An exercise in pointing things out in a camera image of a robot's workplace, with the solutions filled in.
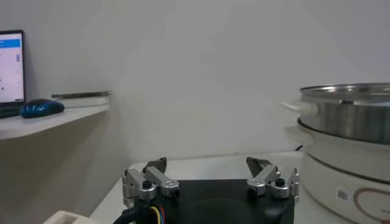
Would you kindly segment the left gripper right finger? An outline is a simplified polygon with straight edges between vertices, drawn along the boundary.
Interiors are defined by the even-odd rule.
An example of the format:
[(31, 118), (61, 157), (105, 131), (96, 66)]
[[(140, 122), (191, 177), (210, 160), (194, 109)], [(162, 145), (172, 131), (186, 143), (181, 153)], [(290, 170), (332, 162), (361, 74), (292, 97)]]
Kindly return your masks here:
[(284, 200), (289, 197), (299, 201), (300, 174), (295, 167), (280, 170), (266, 159), (246, 158), (246, 164), (252, 174), (247, 183), (250, 198), (258, 198), (270, 193), (271, 197)]

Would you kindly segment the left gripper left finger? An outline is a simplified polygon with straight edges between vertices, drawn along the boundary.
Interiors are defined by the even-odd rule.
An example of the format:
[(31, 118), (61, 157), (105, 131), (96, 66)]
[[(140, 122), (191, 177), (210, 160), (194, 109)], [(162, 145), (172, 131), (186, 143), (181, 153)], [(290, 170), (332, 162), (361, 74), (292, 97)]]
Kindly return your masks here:
[(165, 175), (166, 166), (167, 159), (163, 157), (149, 161), (141, 171), (126, 169), (121, 179), (124, 206), (152, 203), (158, 198), (179, 198), (179, 181)]

